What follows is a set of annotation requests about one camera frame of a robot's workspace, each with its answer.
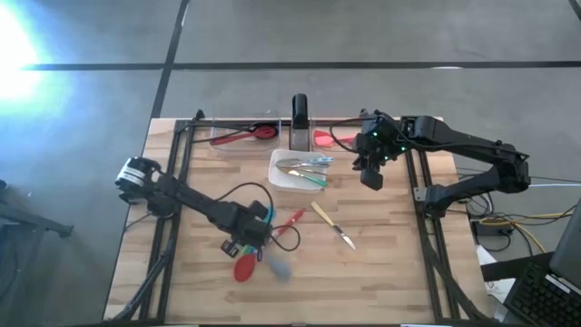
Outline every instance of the white plastic container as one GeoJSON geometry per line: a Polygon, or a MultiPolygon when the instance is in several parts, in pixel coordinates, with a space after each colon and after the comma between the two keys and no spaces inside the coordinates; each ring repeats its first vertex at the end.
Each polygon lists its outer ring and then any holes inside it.
{"type": "MultiPolygon", "coordinates": [[[[277,168],[276,163],[282,159],[307,160],[324,157],[325,154],[314,152],[292,151],[283,149],[274,150],[272,152],[271,166],[269,168],[269,182],[271,182],[271,184],[274,186],[274,189],[277,191],[307,193],[307,194],[319,193],[320,190],[322,190],[322,186],[317,185],[311,181],[308,181],[305,178],[287,174],[280,170],[279,168],[277,168]]],[[[309,169],[315,170],[320,173],[327,172],[327,168],[309,168],[309,169]]],[[[317,174],[316,178],[326,181],[327,176],[317,174]]]]}

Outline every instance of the concrete floor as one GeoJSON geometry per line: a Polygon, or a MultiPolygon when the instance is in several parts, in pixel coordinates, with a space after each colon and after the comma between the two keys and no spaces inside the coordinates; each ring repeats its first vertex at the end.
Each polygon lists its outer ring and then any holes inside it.
{"type": "MultiPolygon", "coordinates": [[[[180,2],[0,2],[0,24],[19,28],[0,28],[12,42],[0,54],[0,178],[29,210],[75,226],[69,239],[45,236],[12,325],[101,319],[127,213],[113,180],[142,150],[162,71],[11,67],[163,63],[180,2]]],[[[580,35],[567,0],[197,0],[176,62],[581,60],[580,35]]],[[[531,154],[533,175],[581,179],[580,82],[581,68],[174,71],[161,117],[286,114],[292,95],[305,93],[315,116],[363,107],[443,116],[531,154]]],[[[457,165],[483,167],[464,158],[457,165]]],[[[578,190],[493,197],[502,212],[550,213],[576,203],[578,190]]],[[[553,250],[564,226],[531,232],[553,250]]],[[[527,255],[518,235],[513,241],[499,260],[527,255]]]]}

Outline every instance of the green utensil handle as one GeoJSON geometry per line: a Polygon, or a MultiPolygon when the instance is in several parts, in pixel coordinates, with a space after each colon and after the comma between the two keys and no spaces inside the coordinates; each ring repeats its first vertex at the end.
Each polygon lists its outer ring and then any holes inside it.
{"type": "Polygon", "coordinates": [[[325,186],[327,186],[327,182],[325,182],[325,181],[322,181],[322,180],[320,180],[320,179],[313,178],[313,177],[310,177],[310,176],[307,176],[307,175],[303,175],[303,174],[301,175],[301,177],[304,177],[304,178],[308,179],[308,180],[309,180],[309,181],[311,181],[311,182],[317,183],[317,184],[319,184],[319,185],[320,185],[320,186],[322,186],[322,187],[325,187],[325,186]]]}

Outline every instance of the wooden table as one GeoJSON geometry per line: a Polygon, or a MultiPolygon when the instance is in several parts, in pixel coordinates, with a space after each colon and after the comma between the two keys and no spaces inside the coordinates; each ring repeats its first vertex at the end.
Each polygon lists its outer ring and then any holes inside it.
{"type": "MultiPolygon", "coordinates": [[[[174,119],[152,120],[144,157],[167,164],[174,122],[174,119]]],[[[209,136],[207,128],[198,128],[197,131],[198,139],[209,136]]],[[[351,127],[344,127],[337,129],[336,133],[351,134],[354,131],[351,127]]],[[[288,131],[283,131],[281,148],[288,146],[287,137],[288,131]]],[[[324,152],[336,158],[329,170],[329,186],[324,192],[306,195],[271,191],[277,211],[275,225],[286,221],[301,207],[307,209],[296,224],[302,237],[300,248],[293,253],[275,247],[268,250],[291,262],[293,277],[289,283],[277,282],[266,263],[259,263],[249,281],[235,282],[232,277],[234,260],[220,250],[227,235],[219,232],[199,213],[187,208],[182,211],[166,322],[432,321],[405,158],[401,156],[382,168],[384,187],[376,192],[363,186],[359,174],[351,171],[354,154],[333,150],[324,152]],[[357,251],[352,251],[310,208],[313,200],[342,227],[357,246],[357,251]]],[[[451,154],[428,154],[428,161],[434,183],[448,184],[458,180],[451,154]]],[[[268,167],[268,157],[225,159],[209,144],[196,144],[188,184],[210,197],[218,197],[236,184],[250,181],[272,190],[268,182],[268,167]]],[[[254,199],[268,203],[263,192],[251,186],[229,198],[244,205],[254,199]]],[[[452,208],[465,209],[457,204],[452,208]]],[[[132,208],[128,222],[144,213],[144,206],[132,208]]],[[[490,314],[466,215],[448,213],[442,224],[455,279],[474,304],[490,314]]],[[[143,281],[154,226],[153,219],[145,220],[123,236],[105,318],[117,314],[143,281]]],[[[296,235],[288,232],[281,237],[281,242],[292,246],[296,235]]],[[[444,294],[440,291],[446,307],[444,294]]],[[[154,297],[152,312],[156,307],[154,297]]]]}

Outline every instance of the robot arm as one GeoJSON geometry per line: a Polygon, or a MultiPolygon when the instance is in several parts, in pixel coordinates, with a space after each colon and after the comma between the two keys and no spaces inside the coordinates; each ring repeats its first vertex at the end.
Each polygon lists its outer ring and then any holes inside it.
{"type": "Polygon", "coordinates": [[[430,116],[408,116],[399,121],[380,111],[362,112],[361,133],[357,134],[353,150],[359,155],[353,169],[361,171],[360,180],[379,190],[383,176],[379,168],[388,160],[396,160],[411,149],[435,152],[445,150],[492,164],[490,170],[449,186],[433,185],[414,190],[423,202],[427,217],[439,218],[455,201],[487,193],[519,193],[530,185],[528,155],[516,151],[511,144],[489,141],[457,132],[430,116]]]}
{"type": "Polygon", "coordinates": [[[120,194],[122,199],[126,202],[145,199],[148,210],[157,216],[167,217],[182,204],[204,214],[210,223],[231,235],[232,244],[261,248],[270,238],[270,222],[256,219],[257,216],[264,219],[268,214],[268,209],[261,203],[254,201],[245,207],[235,202],[215,201],[175,177],[162,173],[161,166],[153,160],[142,157],[129,159],[115,184],[123,191],[120,194]],[[154,173],[159,174],[155,182],[154,173]]]}

